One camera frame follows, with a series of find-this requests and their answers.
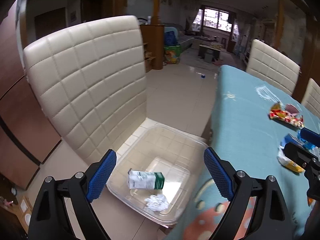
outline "trash can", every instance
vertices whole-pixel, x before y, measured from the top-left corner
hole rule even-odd
[[[164,46],[164,62],[167,64],[179,64],[181,45]]]
[[[212,63],[213,59],[213,50],[207,49],[207,51],[204,54],[204,61],[208,63]]]

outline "yellow and white package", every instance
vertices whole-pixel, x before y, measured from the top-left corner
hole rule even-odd
[[[283,149],[284,147],[279,146],[278,148],[278,156],[277,159],[280,162],[280,164],[286,168],[288,168],[289,170],[292,170],[294,172],[298,172],[301,173],[304,171],[303,168],[301,168],[299,165],[297,165],[297,163],[293,162],[292,160],[290,160],[289,158],[287,158],[284,153],[283,153]]]

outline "dining table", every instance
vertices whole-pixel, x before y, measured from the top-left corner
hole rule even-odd
[[[235,67],[223,65],[218,75],[216,100],[211,113],[210,146],[220,159],[229,161],[235,170],[245,171],[252,178],[273,175],[282,191],[292,221],[292,234],[304,232],[312,210],[306,192],[308,181],[302,173],[282,166],[278,159],[281,140],[288,133],[297,136],[299,128],[269,118],[270,108],[277,102],[295,106],[303,116],[304,126],[320,133],[320,120],[282,90]],[[219,224],[227,199],[220,195],[203,164],[198,183],[178,223],[167,240],[206,240]],[[243,237],[248,227],[255,199],[251,198],[235,239]]]

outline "sofa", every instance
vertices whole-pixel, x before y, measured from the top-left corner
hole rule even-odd
[[[178,30],[178,44],[181,45],[181,52],[185,51],[187,48],[189,48],[193,40],[195,39],[192,36],[185,35],[185,31],[183,27],[179,24],[175,23],[163,23],[165,27],[174,27]]]

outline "white and green carton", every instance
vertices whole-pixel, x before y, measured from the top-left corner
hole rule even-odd
[[[164,176],[162,172],[128,171],[128,186],[130,189],[163,189]]]

